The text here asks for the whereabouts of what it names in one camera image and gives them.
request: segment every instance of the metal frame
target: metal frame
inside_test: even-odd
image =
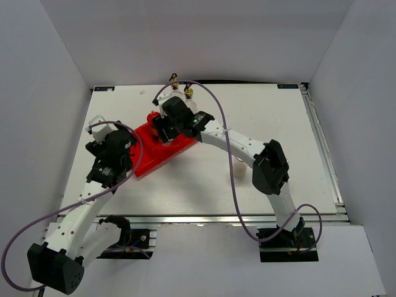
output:
[[[304,105],[307,111],[309,122],[311,123],[312,131],[319,149],[319,154],[322,159],[322,164],[325,169],[327,180],[331,183],[330,189],[332,191],[334,203],[337,209],[337,213],[333,214],[323,214],[322,219],[325,225],[350,225],[347,211],[343,204],[340,190],[338,188],[338,180],[334,171],[333,162],[331,159],[329,147],[327,145],[325,135],[322,130],[322,126],[317,117],[314,104],[309,96],[309,91],[306,89],[305,85],[300,85],[300,91],[302,98],[304,100]],[[64,215],[60,215],[57,222],[63,220]],[[99,219],[103,216],[98,216],[93,221],[98,223]],[[316,214],[304,214],[302,215],[307,226],[318,225],[319,219]],[[223,223],[234,226],[240,226],[239,219],[236,215],[205,215],[205,216],[127,216],[131,226],[138,228],[151,228],[155,229],[161,224],[194,224],[194,225],[204,225],[208,223]],[[244,215],[243,219],[247,225],[263,227],[274,227],[276,225],[276,219],[274,214],[268,215]]]

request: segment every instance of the table surface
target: table surface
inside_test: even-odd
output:
[[[151,260],[97,259],[73,297],[385,294],[362,226],[325,226],[318,255],[319,262],[260,263],[258,244],[241,227],[162,225]],[[64,295],[46,288],[44,296]]]
[[[152,99],[161,86],[116,86],[93,92],[84,128],[96,115],[121,120],[131,127],[146,122],[156,107]],[[220,100],[227,125],[253,139],[279,141],[290,162],[290,191],[295,205],[310,203],[321,213],[336,213],[319,149],[299,89],[280,90],[276,84],[208,85]],[[194,101],[221,121],[220,112],[205,90],[194,87]],[[94,157],[85,144],[92,137],[82,130],[61,206],[78,198]],[[252,171],[236,180],[243,214],[273,214],[265,195],[251,182]],[[310,209],[302,212],[311,213]],[[227,154],[196,143],[142,178],[132,177],[102,208],[100,215],[234,215]]]

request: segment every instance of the white panel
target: white panel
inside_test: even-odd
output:
[[[241,227],[162,226],[151,260],[95,260],[73,297],[384,294],[362,226],[326,226],[319,262],[260,263]],[[46,289],[46,297],[63,296]]]
[[[396,296],[396,2],[355,1],[321,62],[311,95],[350,218],[364,224]]]
[[[41,0],[91,87],[310,81],[351,2]]]
[[[276,139],[281,143],[290,161],[290,192],[296,206],[311,203],[322,213],[336,212],[298,89],[279,90],[273,84],[209,87],[221,101],[229,127],[256,140]],[[119,119],[131,127],[139,127],[156,108],[151,101],[159,89],[157,85],[116,86],[113,92],[94,92],[85,125],[101,114],[105,119]],[[194,87],[194,101],[199,110],[221,121],[217,104],[205,90]],[[84,131],[62,206],[75,201],[93,165],[94,157],[85,149],[90,141],[92,136]],[[133,177],[118,189],[101,214],[234,214],[229,178],[227,154],[211,145],[197,143],[147,176],[139,180]],[[242,213],[273,213],[266,196],[252,185],[250,169],[243,179],[236,181],[236,187]]]
[[[38,0],[0,9],[0,251],[14,233],[55,210],[70,171],[89,91]],[[27,286],[26,253],[46,223],[13,245],[7,267]],[[26,296],[0,277],[1,296]]]

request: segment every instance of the gray wall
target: gray wall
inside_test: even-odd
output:
[[[41,0],[89,86],[310,81],[352,0]]]
[[[311,82],[350,218],[396,296],[396,2],[355,1]]]
[[[38,0],[0,9],[0,250],[21,227],[61,201],[89,90]],[[10,275],[29,284],[26,252],[45,223],[17,240]],[[0,277],[1,296],[22,296]]]

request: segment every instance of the black label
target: black label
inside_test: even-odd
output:
[[[297,84],[278,84],[278,88],[298,88]]]
[[[112,87],[112,86],[110,86],[110,87],[95,87],[94,89],[93,89],[93,91],[94,92],[107,92],[107,91],[114,91],[114,89],[115,89],[116,87]]]

